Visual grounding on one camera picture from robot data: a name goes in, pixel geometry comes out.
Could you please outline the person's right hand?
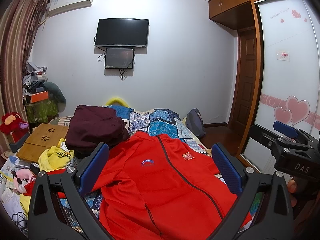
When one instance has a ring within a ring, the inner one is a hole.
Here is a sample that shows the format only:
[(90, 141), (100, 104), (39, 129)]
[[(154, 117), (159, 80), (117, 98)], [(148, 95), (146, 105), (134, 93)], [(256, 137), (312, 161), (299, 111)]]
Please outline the person's right hand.
[(289, 193), (293, 194), (297, 191), (297, 183), (294, 179), (290, 179), (288, 184), (287, 184), (287, 188)]

